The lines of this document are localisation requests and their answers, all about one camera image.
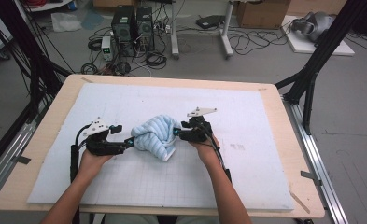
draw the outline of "blue cloth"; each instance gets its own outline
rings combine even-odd
[[[175,152],[174,127],[180,128],[180,123],[167,115],[159,115],[134,127],[131,136],[135,137],[137,149],[148,150],[160,160],[167,161]]]

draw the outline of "gray floor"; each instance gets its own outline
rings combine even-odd
[[[87,10],[74,14],[80,21],[88,15]],[[49,17],[43,15],[41,20],[49,20]],[[178,23],[193,26],[193,21],[194,18],[186,18]],[[88,62],[88,37],[109,24],[110,19],[104,19],[93,30],[50,33],[49,38],[72,68],[79,71],[81,65]],[[356,41],[367,47],[367,41]],[[145,69],[137,69],[130,75],[276,83],[300,71],[310,57],[293,53],[287,44],[255,50],[245,56],[235,54],[225,60],[215,34],[190,32],[180,35],[179,43],[178,61],[172,59],[168,48],[165,53],[168,63],[163,70],[151,70],[150,74]],[[348,221],[367,223],[367,49],[349,40],[346,43],[356,52],[355,56],[332,56],[318,76],[311,129]],[[49,48],[49,52],[54,62],[64,65],[55,50]],[[0,61],[0,138],[27,102],[17,65],[12,60]],[[0,223],[36,223],[43,216],[44,213],[0,211]],[[314,221],[332,223],[328,215]],[[254,222],[294,223],[289,218],[260,217],[255,217]]]

